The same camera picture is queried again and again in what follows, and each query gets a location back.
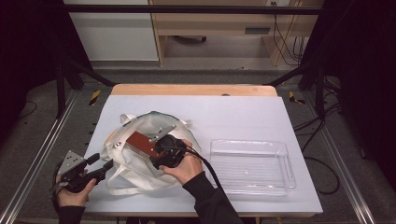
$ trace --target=metal frame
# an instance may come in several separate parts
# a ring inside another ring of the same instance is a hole
[[[209,13],[209,14],[276,14],[320,15],[334,13],[321,7],[245,7],[245,6],[180,6],[180,5],[43,5],[43,9],[86,13]]]
[[[312,92],[304,91],[304,98],[306,99],[312,114],[317,116]],[[326,128],[326,126],[324,126],[320,132],[323,143],[325,144],[330,159],[334,164],[335,171],[340,176],[341,183],[343,184],[346,195],[348,196],[352,207],[355,210],[356,216],[361,223],[374,224],[375,219],[370,211],[370,208],[368,207],[366,201],[364,201],[358,185],[356,184],[351,173],[349,172],[349,169],[347,168],[347,165],[344,163],[344,160],[338,152],[338,148],[332,140],[329,130]]]
[[[18,213],[23,206],[24,201],[26,200],[35,180],[38,177],[38,174],[41,171],[41,168],[44,165],[50,151],[55,144],[56,139],[58,138],[59,133],[64,126],[70,111],[77,99],[78,91],[71,91],[70,96],[66,103],[66,108],[64,113],[55,120],[54,124],[52,125],[49,134],[47,135],[46,140],[44,141],[41,148],[38,150],[35,159],[33,160],[29,170],[26,172],[25,177],[23,178],[20,186],[16,190],[14,196],[12,197],[11,201],[9,202],[7,208],[3,211],[2,215],[0,216],[0,223],[1,224],[8,224],[13,223],[15,218],[17,217]]]

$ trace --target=plastic bag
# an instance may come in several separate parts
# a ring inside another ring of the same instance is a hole
[[[174,177],[157,170],[150,161],[135,153],[135,148],[125,141],[134,132],[151,135],[161,128],[176,125],[169,134],[178,139],[188,140],[197,152],[201,152],[201,148],[187,128],[191,123],[156,111],[138,117],[121,115],[120,118],[121,123],[124,124],[107,138],[101,152],[101,158],[106,161],[113,160],[117,169],[115,174],[107,179],[109,192],[114,195],[136,194],[179,185]],[[131,186],[115,186],[114,180],[119,176],[131,183]]]

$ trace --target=floor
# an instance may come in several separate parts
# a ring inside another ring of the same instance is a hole
[[[259,38],[208,37],[205,43],[194,39],[172,38],[163,66],[153,63],[93,62],[98,73],[116,82],[124,83],[223,83],[262,84],[286,74],[294,66],[270,64],[268,54]],[[49,82],[29,92],[21,119],[0,151],[0,209],[14,209],[14,223],[56,223],[56,214],[50,203],[50,181],[54,165],[64,153],[73,148],[84,154],[90,142],[95,123],[111,88],[89,77],[82,91],[70,91],[75,97],[66,123],[53,130],[57,113],[55,83]],[[284,99],[293,127],[312,120],[313,93],[296,88],[299,78],[293,78],[277,88]],[[89,105],[94,91],[100,96],[94,106]],[[295,101],[290,99],[294,93]],[[329,94],[326,107],[337,103]],[[264,217],[262,223],[396,223],[396,194],[378,170],[374,161],[361,158],[360,145],[350,131],[342,110],[336,107],[326,118],[325,127],[312,139],[304,151],[307,157],[320,159],[341,178],[340,189],[334,194],[318,193],[323,214],[311,218]],[[316,122],[296,132],[300,147],[309,140],[318,127]],[[56,138],[46,139],[49,133]],[[339,154],[342,162],[334,160]],[[37,162],[36,155],[43,161]],[[336,178],[322,163],[306,161],[318,191],[336,188]],[[22,203],[11,203],[18,199]],[[83,223],[116,223],[114,217],[85,216]]]

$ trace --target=gray floor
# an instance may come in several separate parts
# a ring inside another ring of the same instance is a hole
[[[262,84],[286,74],[292,68],[286,65],[275,68],[270,66],[268,55],[264,51],[256,50],[256,48],[264,49],[260,39],[245,40],[247,45],[242,45],[243,41],[244,39],[240,38],[212,37],[208,38],[206,44],[202,44],[194,40],[173,39],[167,50],[165,60],[167,64],[163,67],[148,63],[135,63],[141,66],[137,66],[139,67],[137,71],[132,71],[120,69],[119,64],[114,66],[108,63],[98,64],[97,71],[104,77],[122,83]],[[195,54],[191,54],[191,48],[195,49]],[[76,103],[27,195],[16,223],[46,223],[46,221],[53,223],[50,219],[56,218],[48,194],[53,168],[68,149],[84,154],[94,131],[94,124],[111,91],[111,88],[91,78],[84,76],[83,78],[86,85],[82,91],[78,92]],[[314,117],[307,104],[300,105],[289,100],[290,91],[294,92],[297,99],[305,99],[306,95],[311,94],[299,92],[295,86],[297,81],[298,78],[292,79],[277,88],[278,94],[284,99],[293,126]],[[94,106],[89,105],[92,93],[96,90],[101,90],[98,101]],[[27,98],[35,104],[27,103],[21,114],[28,115],[29,112],[34,112],[17,122],[12,135],[0,151],[0,179],[2,180],[0,209],[2,211],[6,209],[24,175],[29,171],[35,155],[55,121],[57,112],[56,89],[53,81],[31,90]],[[336,103],[332,95],[327,97],[326,101],[328,102],[326,106]],[[309,136],[300,134],[312,133],[316,126],[317,124],[313,124],[296,133],[301,147]],[[346,118],[339,113],[333,113],[326,119],[326,128],[356,181],[375,222],[396,223],[394,213],[396,194],[378,170],[375,162],[361,158],[359,142],[350,131]],[[320,134],[308,145],[304,155],[321,159],[334,168]],[[307,165],[317,189],[334,188],[335,179],[327,169],[312,161],[307,161]],[[345,187],[341,186],[333,195],[319,194],[323,214],[311,218],[282,217],[282,223],[360,223]],[[84,219],[106,220],[106,223],[115,222],[114,217],[85,216]],[[277,217],[266,217],[263,223],[279,222]]]

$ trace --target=transparent container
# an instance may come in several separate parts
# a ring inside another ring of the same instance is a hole
[[[283,143],[214,140],[210,164],[227,194],[283,196],[296,187]]]

